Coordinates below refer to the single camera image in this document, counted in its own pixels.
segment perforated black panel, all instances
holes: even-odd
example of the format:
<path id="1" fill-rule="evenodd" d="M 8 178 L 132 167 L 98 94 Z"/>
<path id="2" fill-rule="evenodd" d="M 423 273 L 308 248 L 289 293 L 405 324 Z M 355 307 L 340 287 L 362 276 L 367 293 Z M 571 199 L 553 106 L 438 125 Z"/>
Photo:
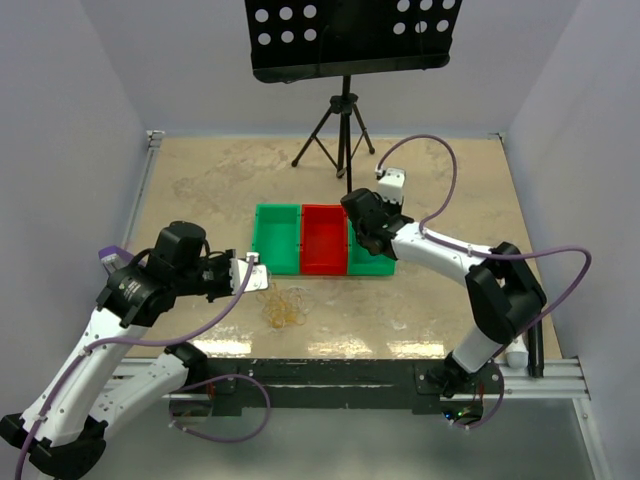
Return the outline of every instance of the perforated black panel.
<path id="1" fill-rule="evenodd" d="M 272 83 L 442 67 L 461 3 L 245 0 L 254 75 Z"/>

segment red tray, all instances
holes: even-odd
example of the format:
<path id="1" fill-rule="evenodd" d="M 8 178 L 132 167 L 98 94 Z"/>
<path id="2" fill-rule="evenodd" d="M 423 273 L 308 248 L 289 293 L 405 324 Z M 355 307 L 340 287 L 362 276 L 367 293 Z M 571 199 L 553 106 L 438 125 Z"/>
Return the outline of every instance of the red tray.
<path id="1" fill-rule="evenodd" d="M 340 205 L 302 205 L 300 273 L 346 275 L 347 214 Z"/>

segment plastic container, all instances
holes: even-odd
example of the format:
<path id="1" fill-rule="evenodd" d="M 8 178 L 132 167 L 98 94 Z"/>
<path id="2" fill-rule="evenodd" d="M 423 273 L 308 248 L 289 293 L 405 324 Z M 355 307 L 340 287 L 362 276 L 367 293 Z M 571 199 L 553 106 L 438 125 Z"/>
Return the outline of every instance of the plastic container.
<path id="1" fill-rule="evenodd" d="M 300 205 L 256 207 L 252 250 L 273 274 L 300 273 Z"/>
<path id="2" fill-rule="evenodd" d="M 365 248 L 358 245 L 356 232 L 348 222 L 349 230 L 349 261 L 347 273 L 349 275 L 393 275 L 396 262 L 384 255 L 371 255 Z"/>
<path id="3" fill-rule="evenodd" d="M 340 205 L 303 205 L 300 273 L 346 275 L 347 214 Z"/>

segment gray floor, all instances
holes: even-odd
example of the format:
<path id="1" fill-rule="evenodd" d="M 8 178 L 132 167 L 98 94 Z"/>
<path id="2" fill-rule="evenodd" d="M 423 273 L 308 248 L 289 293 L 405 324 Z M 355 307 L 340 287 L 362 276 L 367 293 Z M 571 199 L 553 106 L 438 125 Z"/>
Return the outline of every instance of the gray floor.
<path id="1" fill-rule="evenodd" d="M 276 410 L 238 445 L 167 427 L 160 402 L 111 442 L 87 480 L 566 480 L 592 479 L 571 401 L 505 402 L 477 431 L 404 411 Z M 209 433 L 249 431 L 263 414 L 216 418 Z"/>

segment green tray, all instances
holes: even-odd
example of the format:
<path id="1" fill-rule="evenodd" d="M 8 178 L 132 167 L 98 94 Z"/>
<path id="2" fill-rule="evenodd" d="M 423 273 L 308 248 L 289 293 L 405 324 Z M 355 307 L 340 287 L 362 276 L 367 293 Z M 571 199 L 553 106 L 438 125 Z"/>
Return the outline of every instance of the green tray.
<path id="1" fill-rule="evenodd" d="M 347 275 L 393 275 L 396 262 L 384 255 L 371 255 L 356 242 L 356 232 L 348 221 L 349 230 L 349 260 Z"/>
<path id="2" fill-rule="evenodd" d="M 275 275 L 300 273 L 300 205 L 260 204 L 251 249 Z"/>

